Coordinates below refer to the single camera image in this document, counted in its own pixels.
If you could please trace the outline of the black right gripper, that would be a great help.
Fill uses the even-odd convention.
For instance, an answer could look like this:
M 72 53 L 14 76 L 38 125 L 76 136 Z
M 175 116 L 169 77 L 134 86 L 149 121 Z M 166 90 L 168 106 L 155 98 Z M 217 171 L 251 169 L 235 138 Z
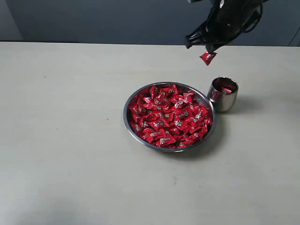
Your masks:
M 187 49 L 205 45 L 207 52 L 213 53 L 240 34 L 251 32 L 263 15 L 261 0 L 212 0 L 211 3 L 203 25 L 185 36 Z

